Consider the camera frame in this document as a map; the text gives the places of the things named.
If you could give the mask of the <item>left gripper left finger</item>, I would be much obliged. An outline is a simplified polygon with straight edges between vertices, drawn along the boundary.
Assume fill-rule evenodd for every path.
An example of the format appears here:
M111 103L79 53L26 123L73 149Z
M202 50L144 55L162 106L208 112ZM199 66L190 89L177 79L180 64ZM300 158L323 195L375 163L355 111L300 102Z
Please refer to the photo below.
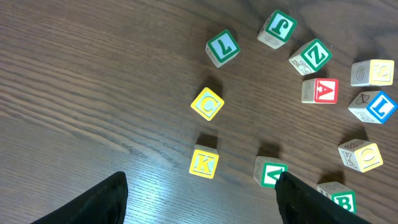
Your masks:
M32 224L123 224L127 198L126 175L118 171Z

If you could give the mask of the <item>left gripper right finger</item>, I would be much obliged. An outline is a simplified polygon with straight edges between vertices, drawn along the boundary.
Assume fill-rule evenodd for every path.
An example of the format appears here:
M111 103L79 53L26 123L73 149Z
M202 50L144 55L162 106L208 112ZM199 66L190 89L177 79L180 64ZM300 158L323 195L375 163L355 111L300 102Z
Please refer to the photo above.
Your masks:
M284 224L370 224L343 209L290 172L282 172L275 184Z

